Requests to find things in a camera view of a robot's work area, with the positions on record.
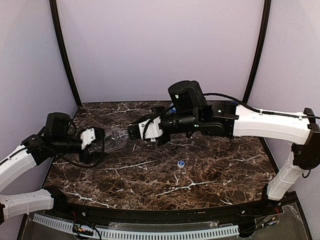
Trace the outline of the clear unlabeled plastic bottle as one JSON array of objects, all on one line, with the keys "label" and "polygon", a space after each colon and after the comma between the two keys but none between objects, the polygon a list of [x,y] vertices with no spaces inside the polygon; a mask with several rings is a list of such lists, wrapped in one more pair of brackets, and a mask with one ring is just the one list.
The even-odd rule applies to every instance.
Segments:
[{"label": "clear unlabeled plastic bottle", "polygon": [[104,139],[97,137],[97,140],[89,148],[89,153],[100,153],[104,147],[104,153],[118,151],[125,147],[128,141],[128,133],[119,127],[111,128],[104,134]]}]

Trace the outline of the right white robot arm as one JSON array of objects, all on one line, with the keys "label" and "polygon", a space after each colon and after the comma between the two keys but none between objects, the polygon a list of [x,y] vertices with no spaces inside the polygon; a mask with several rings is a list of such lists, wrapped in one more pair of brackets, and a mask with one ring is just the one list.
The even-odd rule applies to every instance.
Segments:
[{"label": "right white robot arm", "polygon": [[291,152],[284,166],[268,183],[264,198],[280,201],[304,172],[320,164],[320,127],[310,108],[302,112],[257,109],[223,95],[221,101],[208,103],[195,80],[179,81],[168,88],[170,107],[156,107],[151,113],[131,123],[131,140],[168,143],[173,134],[195,132],[213,137],[260,137],[291,142]]}]

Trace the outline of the blue label water bottle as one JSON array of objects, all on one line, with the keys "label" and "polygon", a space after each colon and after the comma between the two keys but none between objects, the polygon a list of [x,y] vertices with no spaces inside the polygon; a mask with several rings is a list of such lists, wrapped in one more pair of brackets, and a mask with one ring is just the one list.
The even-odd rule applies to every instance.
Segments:
[{"label": "blue label water bottle", "polygon": [[170,113],[170,114],[174,114],[174,113],[176,113],[176,112],[177,112],[177,111],[176,111],[176,108],[175,108],[174,104],[171,103],[171,104],[170,104],[169,113]]}]

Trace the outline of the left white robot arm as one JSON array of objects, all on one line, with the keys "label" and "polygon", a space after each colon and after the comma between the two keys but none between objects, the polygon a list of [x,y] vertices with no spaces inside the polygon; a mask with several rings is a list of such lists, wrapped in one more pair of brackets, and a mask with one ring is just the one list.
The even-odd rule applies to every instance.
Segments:
[{"label": "left white robot arm", "polygon": [[[79,163],[71,164],[84,169],[96,167],[105,153],[105,130],[89,127],[69,133],[75,127],[71,117],[62,112],[47,115],[45,126],[33,134],[0,162],[0,188],[5,189],[19,176],[47,159],[63,159],[67,154],[77,154]],[[41,210],[67,211],[67,197],[56,186],[34,192],[0,196],[0,221]]]}]

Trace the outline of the white blue bottle cap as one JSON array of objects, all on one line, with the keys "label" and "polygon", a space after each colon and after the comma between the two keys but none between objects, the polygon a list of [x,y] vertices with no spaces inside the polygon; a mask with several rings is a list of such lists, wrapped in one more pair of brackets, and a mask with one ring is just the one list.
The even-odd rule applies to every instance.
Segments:
[{"label": "white blue bottle cap", "polygon": [[180,168],[180,169],[184,168],[185,167],[185,162],[183,160],[179,160],[177,162],[177,167]]}]

